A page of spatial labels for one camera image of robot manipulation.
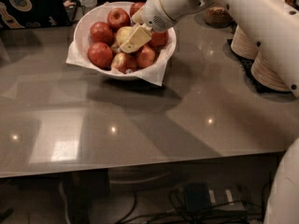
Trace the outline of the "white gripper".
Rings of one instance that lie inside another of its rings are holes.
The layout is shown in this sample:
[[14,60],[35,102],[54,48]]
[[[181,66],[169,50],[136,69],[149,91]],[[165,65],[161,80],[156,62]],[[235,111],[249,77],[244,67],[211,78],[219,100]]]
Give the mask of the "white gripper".
[[132,31],[120,45],[125,53],[134,53],[151,40],[152,30],[164,32],[188,15],[206,8],[208,0],[147,0],[133,16]]

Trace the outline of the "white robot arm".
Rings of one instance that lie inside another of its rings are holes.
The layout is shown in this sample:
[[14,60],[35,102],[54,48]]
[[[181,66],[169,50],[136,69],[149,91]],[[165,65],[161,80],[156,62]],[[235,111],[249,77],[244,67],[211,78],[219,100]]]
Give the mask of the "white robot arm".
[[[293,95],[299,96],[299,15],[283,0],[210,0],[228,11],[270,62]],[[147,0],[133,16],[134,30],[121,44],[131,53],[151,33],[164,32],[186,15],[200,11],[199,0]],[[280,161],[267,201],[263,224],[299,224],[299,139]]]

